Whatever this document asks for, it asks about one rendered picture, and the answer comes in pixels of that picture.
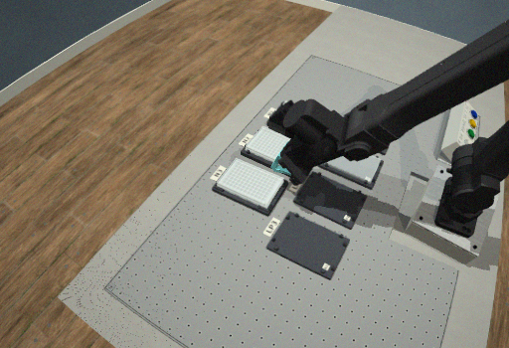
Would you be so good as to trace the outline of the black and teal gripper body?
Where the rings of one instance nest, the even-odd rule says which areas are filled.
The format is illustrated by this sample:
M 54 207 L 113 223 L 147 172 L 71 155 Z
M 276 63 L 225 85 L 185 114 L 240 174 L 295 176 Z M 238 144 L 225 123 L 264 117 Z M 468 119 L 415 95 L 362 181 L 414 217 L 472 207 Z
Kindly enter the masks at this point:
M 294 138 L 295 137 L 296 137 L 296 135 L 294 135 Z M 314 159 L 311 159 L 307 162 L 304 162 L 302 164 L 295 166 L 294 163 L 285 154 L 285 150 L 288 148 L 288 146 L 291 144 L 291 142 L 294 140 L 294 138 L 290 139 L 288 141 L 288 143 L 285 145 L 285 147 L 281 150 L 281 152 L 280 152 L 281 159 L 278 160 L 278 163 L 283 169 L 286 168 L 289 171 L 289 173 L 291 174 L 289 181 L 294 186 L 296 186 L 296 185 L 304 183 L 304 181 L 308 177 L 308 175 L 311 172 L 311 170 L 313 169 L 313 167 L 318 166 L 323 163 L 326 163 L 326 162 L 323 162 L 321 159 L 318 158 L 316 153 L 313 152 L 313 145 L 310 145 L 310 149 L 314 156 Z

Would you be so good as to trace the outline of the black l-shaped nest locator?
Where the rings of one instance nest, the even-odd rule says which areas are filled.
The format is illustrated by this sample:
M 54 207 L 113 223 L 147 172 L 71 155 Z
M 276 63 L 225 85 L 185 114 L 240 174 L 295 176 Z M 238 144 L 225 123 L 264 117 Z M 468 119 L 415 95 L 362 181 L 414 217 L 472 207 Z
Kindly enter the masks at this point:
M 241 205 L 244 205 L 254 211 L 257 211 L 265 216 L 269 216 L 269 214 L 271 213 L 271 211 L 273 210 L 274 206 L 276 205 L 276 203 L 278 202 L 279 198 L 281 197 L 281 195 L 283 194 L 284 190 L 286 189 L 288 185 L 288 181 L 287 180 L 284 180 L 283 184 L 281 185 L 280 189 L 278 190 L 277 194 L 275 195 L 275 197 L 273 198 L 273 200 L 271 201 L 271 203 L 269 204 L 269 206 L 266 208 L 260 206 L 260 205 L 256 205 L 252 202 L 249 202 L 241 197 L 238 197 L 230 192 L 227 192 L 225 191 L 224 189 L 220 188 L 217 186 L 217 182 L 216 184 L 212 187 L 212 190 L 226 198 L 229 198 Z

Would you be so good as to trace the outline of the black l-shaped locator bracket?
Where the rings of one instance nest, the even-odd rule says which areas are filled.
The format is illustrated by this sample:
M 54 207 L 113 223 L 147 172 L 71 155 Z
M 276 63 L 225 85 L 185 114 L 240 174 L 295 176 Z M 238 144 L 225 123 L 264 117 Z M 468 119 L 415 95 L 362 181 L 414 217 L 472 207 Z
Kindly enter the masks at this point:
M 272 165 L 272 162 L 250 153 L 249 150 L 245 151 L 245 148 L 246 148 L 246 146 L 241 150 L 241 155 L 270 168 L 270 166 Z

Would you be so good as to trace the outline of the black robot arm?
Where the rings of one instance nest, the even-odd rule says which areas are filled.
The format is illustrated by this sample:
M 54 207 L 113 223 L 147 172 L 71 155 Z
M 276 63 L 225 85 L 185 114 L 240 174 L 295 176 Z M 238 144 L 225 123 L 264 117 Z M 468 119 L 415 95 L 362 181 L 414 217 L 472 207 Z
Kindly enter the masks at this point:
M 323 162 L 342 155 L 360 161 L 388 149 L 415 126 L 508 80 L 509 19 L 402 86 L 366 99 L 344 117 L 315 99 L 290 100 L 269 116 L 268 128 L 290 139 L 296 135 L 285 150 L 295 166 L 314 159 L 310 145 Z M 457 147 L 446 172 L 452 177 L 445 181 L 434 223 L 470 238 L 477 218 L 493 205 L 500 182 L 509 175 L 509 120 L 489 138 Z

